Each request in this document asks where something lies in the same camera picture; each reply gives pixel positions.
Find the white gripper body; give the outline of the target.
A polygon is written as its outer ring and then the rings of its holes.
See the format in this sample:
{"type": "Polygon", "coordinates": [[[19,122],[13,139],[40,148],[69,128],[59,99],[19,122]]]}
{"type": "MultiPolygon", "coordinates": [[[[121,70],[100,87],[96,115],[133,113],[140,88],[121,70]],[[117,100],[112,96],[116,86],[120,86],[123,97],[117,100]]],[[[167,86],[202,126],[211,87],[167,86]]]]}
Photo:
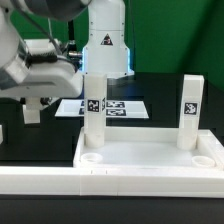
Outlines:
{"type": "Polygon", "coordinates": [[[0,97],[78,97],[83,78],[46,39],[0,45],[0,97]]]}

